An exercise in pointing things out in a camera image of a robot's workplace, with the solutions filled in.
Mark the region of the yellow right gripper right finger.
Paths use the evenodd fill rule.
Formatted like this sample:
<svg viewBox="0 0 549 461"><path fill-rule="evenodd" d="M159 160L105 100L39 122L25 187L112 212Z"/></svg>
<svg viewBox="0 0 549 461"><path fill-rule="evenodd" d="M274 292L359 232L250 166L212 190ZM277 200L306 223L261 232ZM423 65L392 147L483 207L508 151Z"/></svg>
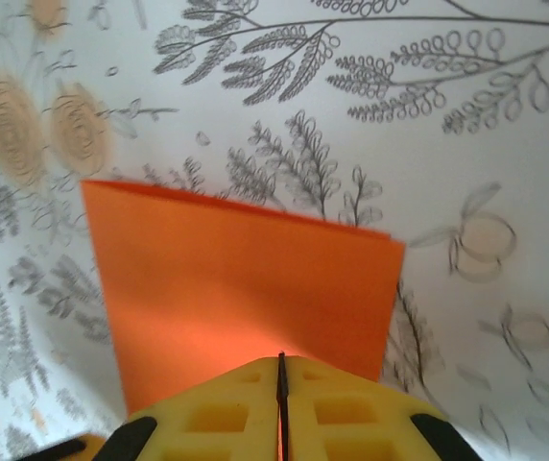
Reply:
<svg viewBox="0 0 549 461"><path fill-rule="evenodd" d="M282 356L284 460L474 460L432 404L324 363Z"/></svg>

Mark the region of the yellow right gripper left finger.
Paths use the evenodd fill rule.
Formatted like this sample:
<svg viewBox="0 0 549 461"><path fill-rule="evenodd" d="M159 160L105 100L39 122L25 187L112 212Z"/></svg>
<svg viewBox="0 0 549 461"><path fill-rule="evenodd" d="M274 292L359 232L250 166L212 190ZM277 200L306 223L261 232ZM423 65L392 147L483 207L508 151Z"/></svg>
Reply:
<svg viewBox="0 0 549 461"><path fill-rule="evenodd" d="M106 460L276 460L278 359L260 358L131 414Z"/></svg>

